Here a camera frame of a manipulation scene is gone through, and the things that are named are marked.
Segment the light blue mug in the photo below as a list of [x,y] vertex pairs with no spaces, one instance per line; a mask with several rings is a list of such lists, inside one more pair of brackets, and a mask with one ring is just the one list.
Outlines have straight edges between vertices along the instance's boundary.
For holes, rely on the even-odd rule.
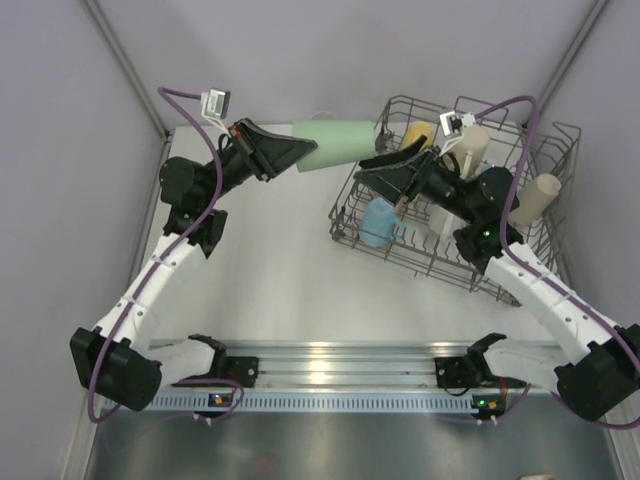
[[393,204],[376,197],[365,207],[359,239],[370,247],[380,248],[390,241],[404,239],[406,225],[401,221]]

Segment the green tumbler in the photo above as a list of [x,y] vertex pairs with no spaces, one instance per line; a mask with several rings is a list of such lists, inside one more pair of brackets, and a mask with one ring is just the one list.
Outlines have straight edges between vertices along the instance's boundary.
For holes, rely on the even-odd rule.
[[317,148],[297,164],[300,173],[333,168],[374,157],[375,124],[355,120],[297,120],[292,124],[296,138],[313,140]]

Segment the white mug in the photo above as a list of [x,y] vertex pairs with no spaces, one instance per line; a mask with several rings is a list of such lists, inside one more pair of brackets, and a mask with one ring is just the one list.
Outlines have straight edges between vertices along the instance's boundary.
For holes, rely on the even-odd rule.
[[434,205],[429,217],[429,229],[441,239],[453,237],[453,232],[464,226],[464,221],[446,209]]

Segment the floral cream mug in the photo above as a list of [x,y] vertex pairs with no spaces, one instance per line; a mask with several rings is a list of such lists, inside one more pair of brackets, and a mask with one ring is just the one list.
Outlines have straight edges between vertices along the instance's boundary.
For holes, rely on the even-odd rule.
[[459,164],[462,179],[475,175],[489,143],[489,133],[482,126],[472,125],[464,130],[462,139],[451,150]]

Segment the dark blue mug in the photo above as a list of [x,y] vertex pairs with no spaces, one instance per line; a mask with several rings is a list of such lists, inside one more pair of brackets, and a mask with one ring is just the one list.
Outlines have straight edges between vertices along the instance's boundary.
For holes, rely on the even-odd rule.
[[318,111],[311,116],[312,120],[336,120],[337,117],[330,111]]

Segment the yellow mug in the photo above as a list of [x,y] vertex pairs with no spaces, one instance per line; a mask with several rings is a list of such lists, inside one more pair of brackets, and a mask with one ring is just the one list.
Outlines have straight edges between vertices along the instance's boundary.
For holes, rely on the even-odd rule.
[[425,137],[425,141],[421,146],[421,149],[432,146],[434,141],[435,129],[434,126],[425,121],[412,122],[402,139],[399,149],[404,150],[410,145],[414,144],[421,136]]

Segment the grey wire dish rack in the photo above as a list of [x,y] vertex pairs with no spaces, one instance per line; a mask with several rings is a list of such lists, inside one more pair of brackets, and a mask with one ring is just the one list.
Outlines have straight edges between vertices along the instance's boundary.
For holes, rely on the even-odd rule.
[[371,160],[352,168],[331,212],[332,238],[416,273],[509,304],[490,260],[529,247],[533,264],[570,274],[565,221],[581,131],[529,136],[508,110],[459,97],[452,107],[390,98]]

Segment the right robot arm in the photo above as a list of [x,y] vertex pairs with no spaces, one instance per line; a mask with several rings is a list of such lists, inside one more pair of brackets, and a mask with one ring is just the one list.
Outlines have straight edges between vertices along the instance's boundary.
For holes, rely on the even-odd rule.
[[465,221],[453,238],[460,256],[515,297],[554,338],[553,355],[492,333],[464,357],[468,376],[487,386],[511,378],[544,388],[583,420],[603,417],[639,389],[639,327],[627,328],[586,304],[545,267],[507,217],[517,185],[504,167],[464,180],[434,148],[411,147],[359,164],[355,179],[391,203],[422,195]]

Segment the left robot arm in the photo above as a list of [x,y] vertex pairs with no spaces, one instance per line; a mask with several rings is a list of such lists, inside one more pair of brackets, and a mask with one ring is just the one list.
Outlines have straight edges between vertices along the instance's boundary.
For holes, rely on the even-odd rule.
[[228,214],[215,209],[217,200],[250,177],[276,178],[318,144],[241,119],[210,148],[207,164],[182,156],[163,163],[161,200],[170,212],[155,249],[116,305],[92,329],[79,328],[70,339],[79,382],[92,396],[141,411],[165,386],[187,379],[215,386],[227,376],[222,342],[193,334],[154,348],[152,337],[222,237]]

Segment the beige tumbler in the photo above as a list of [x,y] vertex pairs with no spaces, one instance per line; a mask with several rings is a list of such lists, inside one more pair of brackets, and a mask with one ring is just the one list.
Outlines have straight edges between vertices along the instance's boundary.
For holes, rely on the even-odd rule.
[[551,174],[541,174],[517,192],[519,206],[509,214],[516,225],[529,225],[541,217],[544,210],[558,197],[562,184]]

